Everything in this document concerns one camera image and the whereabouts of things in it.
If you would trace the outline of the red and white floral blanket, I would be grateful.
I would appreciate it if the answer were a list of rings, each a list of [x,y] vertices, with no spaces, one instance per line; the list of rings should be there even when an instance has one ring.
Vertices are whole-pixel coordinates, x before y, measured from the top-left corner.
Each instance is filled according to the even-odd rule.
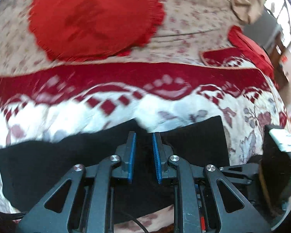
[[[266,125],[291,130],[272,80],[234,47],[206,52],[202,65],[77,64],[0,75],[0,153],[27,140],[56,143],[129,120],[153,133],[215,116],[232,165],[262,153]],[[20,212],[2,173],[0,167],[0,211]]]

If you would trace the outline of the black pants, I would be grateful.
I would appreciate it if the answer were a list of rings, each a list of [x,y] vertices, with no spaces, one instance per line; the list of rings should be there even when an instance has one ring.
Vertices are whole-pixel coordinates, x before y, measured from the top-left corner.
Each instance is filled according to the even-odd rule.
[[[3,194],[13,207],[29,211],[60,178],[77,163],[98,164],[137,135],[132,184],[115,190],[116,222],[124,213],[134,217],[152,214],[173,204],[173,190],[158,184],[153,159],[152,134],[135,120],[97,133],[77,134],[58,143],[28,141],[0,149]],[[192,165],[229,165],[223,124],[215,116],[185,127],[161,133],[162,142]]]

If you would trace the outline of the red heart-shaped ruffled pillow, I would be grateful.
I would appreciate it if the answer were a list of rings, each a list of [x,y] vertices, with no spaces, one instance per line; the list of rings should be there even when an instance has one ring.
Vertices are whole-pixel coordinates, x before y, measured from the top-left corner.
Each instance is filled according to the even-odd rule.
[[[32,0],[29,30],[51,61],[127,56],[162,25],[161,0]]]

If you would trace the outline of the beige floral quilt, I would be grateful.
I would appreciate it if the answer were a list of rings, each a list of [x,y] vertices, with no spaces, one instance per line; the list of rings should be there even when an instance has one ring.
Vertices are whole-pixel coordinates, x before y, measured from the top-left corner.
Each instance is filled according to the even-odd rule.
[[[144,47],[127,56],[85,62],[51,61],[29,30],[32,0],[0,0],[0,77],[29,75],[57,68],[119,71],[125,65],[159,66],[161,63],[201,66],[201,53],[230,47],[228,32],[243,27],[230,0],[161,0],[162,25]]]

